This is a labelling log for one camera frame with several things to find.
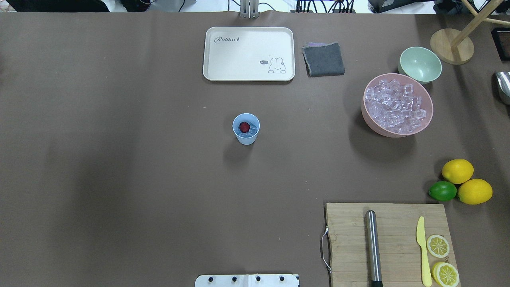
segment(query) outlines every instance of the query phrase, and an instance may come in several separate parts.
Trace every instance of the yellow lemon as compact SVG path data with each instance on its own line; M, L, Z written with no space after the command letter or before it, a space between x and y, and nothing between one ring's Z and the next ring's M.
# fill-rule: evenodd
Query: yellow lemon
M468 181L474 173L473 165L465 159L454 159L447 162L441 170L443 177L451 183L461 184Z
M458 271L450 263L438 262L432 268L432 277L441 287L455 287L458 285Z
M441 235L431 235L427 239L428 251L437 258L444 258L450 253L450 244Z
M457 197L466 204L484 203L492 197L492 187L483 179L468 180L458 188Z

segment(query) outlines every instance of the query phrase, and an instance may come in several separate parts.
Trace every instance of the wooden cutting board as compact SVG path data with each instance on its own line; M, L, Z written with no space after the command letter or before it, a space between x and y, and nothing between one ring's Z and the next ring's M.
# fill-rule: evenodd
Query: wooden cutting board
M384 287L423 287L421 253L416 242L418 218L425 218L425 236L444 236L450 244L448 262L457 268L450 230L442 204L326 203L332 287L367 287L368 250L365 213L375 211ZM430 268L445 258L428 253ZM439 285L432 279L432 286Z

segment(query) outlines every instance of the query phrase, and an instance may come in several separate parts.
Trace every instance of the gray cloth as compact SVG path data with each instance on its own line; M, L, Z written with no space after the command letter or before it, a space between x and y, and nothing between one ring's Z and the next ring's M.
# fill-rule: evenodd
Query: gray cloth
M345 74L338 42L331 44L310 43L302 49L310 77Z

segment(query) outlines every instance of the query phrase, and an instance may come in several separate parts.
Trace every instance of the white plate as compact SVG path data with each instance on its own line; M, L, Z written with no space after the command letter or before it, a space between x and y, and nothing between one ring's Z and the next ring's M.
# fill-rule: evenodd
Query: white plate
M210 81L290 81L294 36L284 27L212 27L206 32L203 76Z

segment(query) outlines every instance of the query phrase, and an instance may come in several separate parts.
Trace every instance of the round wooden base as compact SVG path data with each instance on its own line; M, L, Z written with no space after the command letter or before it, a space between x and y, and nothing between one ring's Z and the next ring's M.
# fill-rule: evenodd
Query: round wooden base
M475 53L475 47L469 37L466 37L457 48L452 48L451 43L461 32L456 29L441 29L435 32L430 39L432 51L438 57L452 65L467 63Z

